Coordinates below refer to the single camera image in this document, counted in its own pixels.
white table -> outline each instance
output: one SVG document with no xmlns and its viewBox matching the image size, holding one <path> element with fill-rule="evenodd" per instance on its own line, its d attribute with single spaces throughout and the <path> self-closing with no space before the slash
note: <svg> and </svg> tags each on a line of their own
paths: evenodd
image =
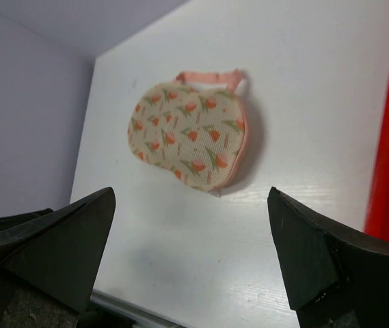
<svg viewBox="0 0 389 328">
<path fill-rule="evenodd" d="M 221 198 L 131 155 L 149 87 L 237 67 L 252 137 Z M 388 77 L 387 0 L 191 0 L 99 57 L 71 197 L 116 192 L 94 289 L 186 327 L 298 327 L 268 192 L 362 229 Z"/>
</svg>

floral pattern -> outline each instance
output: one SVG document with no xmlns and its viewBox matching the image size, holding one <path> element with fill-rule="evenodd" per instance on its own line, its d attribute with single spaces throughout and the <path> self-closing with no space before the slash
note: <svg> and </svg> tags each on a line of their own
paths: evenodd
<svg viewBox="0 0 389 328">
<path fill-rule="evenodd" d="M 139 100 L 128 127 L 132 153 L 171 171 L 190 187 L 210 191 L 227 181 L 245 134 L 237 97 L 162 83 Z"/>
</svg>

strap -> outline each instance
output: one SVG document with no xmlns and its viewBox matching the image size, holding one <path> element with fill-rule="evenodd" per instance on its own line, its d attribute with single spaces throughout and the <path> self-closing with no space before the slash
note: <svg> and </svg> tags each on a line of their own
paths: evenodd
<svg viewBox="0 0 389 328">
<path fill-rule="evenodd" d="M 234 70 L 228 73 L 199 73 L 199 72 L 181 72 L 174 79 L 181 82 L 198 82 L 205 84 L 222 84 L 227 83 L 226 89 L 234 92 L 238 84 L 243 79 L 243 73 Z"/>
</svg>

pink trim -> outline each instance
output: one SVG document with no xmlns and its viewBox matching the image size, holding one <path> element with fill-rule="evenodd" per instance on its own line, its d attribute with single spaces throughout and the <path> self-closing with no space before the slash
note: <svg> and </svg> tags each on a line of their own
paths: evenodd
<svg viewBox="0 0 389 328">
<path fill-rule="evenodd" d="M 226 89 L 234 92 L 238 84 L 243 79 L 243 73 L 234 70 L 228 73 L 199 73 L 199 72 L 181 72 L 174 81 L 181 82 L 198 82 L 207 84 L 227 83 Z"/>
<path fill-rule="evenodd" d="M 229 185 L 232 182 L 232 180 L 234 179 L 235 174 L 236 174 L 236 172 L 237 172 L 237 170 L 238 170 L 238 168 L 240 166 L 241 160 L 243 159 L 244 154 L 246 153 L 246 149 L 247 149 L 247 141 L 249 139 L 249 126 L 247 124 L 246 109 L 243 106 L 243 103 L 241 102 L 241 99 L 236 94 L 234 96 L 238 100 L 238 104 L 239 104 L 239 107 L 240 107 L 241 115 L 243 116 L 243 121 L 244 121 L 243 141 L 241 142 L 240 151 L 237 154 L 237 157 L 236 157 L 236 159 L 234 161 L 234 164 L 232 165 L 232 168 L 230 169 L 228 178 L 226 179 L 225 182 L 223 182 L 219 186 L 216 186 L 213 190 L 224 188 L 224 187 L 226 187 L 227 185 Z"/>
</svg>

tabletop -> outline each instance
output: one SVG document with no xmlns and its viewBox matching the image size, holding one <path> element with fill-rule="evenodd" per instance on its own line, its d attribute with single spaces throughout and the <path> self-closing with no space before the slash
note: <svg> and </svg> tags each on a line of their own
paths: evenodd
<svg viewBox="0 0 389 328">
<path fill-rule="evenodd" d="M 235 68 L 251 137 L 221 197 L 131 154 L 146 90 Z M 386 0 L 191 0 L 100 56 L 71 196 L 116 193 L 95 291 L 185 327 L 298 327 L 268 192 L 362 230 L 388 77 Z"/>
</svg>

